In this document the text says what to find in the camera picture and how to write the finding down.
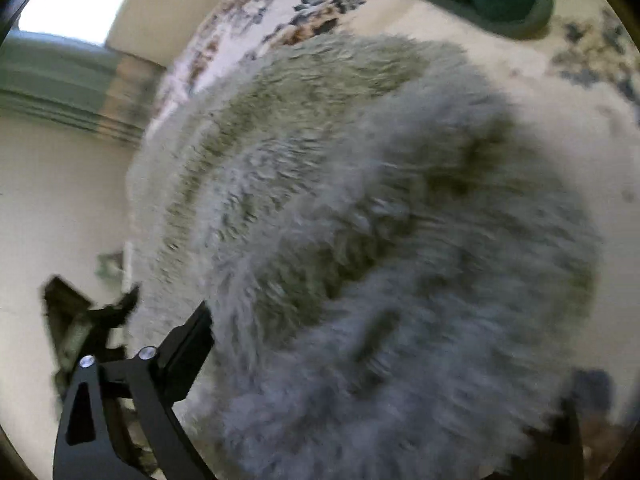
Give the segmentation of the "grey fleece pants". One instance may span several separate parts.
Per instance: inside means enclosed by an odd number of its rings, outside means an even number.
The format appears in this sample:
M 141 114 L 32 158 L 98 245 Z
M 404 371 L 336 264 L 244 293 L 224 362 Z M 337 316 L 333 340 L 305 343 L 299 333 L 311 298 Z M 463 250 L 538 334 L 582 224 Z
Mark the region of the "grey fleece pants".
M 446 42 L 322 35 L 149 132 L 128 174 L 133 344 L 200 304 L 177 416 L 225 479 L 469 479 L 559 409 L 599 239 Z

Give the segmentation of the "left green curtain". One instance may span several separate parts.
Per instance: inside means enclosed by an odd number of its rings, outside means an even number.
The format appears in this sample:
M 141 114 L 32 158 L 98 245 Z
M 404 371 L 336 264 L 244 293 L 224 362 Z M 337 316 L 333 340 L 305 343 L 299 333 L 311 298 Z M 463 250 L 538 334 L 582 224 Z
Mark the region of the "left green curtain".
M 107 47 L 14 29 L 1 44 L 1 109 L 137 145 L 164 71 Z

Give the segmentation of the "floral bed blanket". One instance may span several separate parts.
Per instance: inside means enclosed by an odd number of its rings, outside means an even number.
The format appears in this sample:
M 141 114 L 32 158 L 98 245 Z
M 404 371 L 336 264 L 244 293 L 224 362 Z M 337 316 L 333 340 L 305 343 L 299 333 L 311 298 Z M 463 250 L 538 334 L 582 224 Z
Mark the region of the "floral bed blanket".
M 221 0 L 160 84 L 150 129 L 243 62 L 331 32 L 458 44 L 570 162 L 603 240 L 577 363 L 608 374 L 623 418 L 639 396 L 639 52 L 611 7 L 555 0 L 548 29 L 518 41 L 424 0 Z

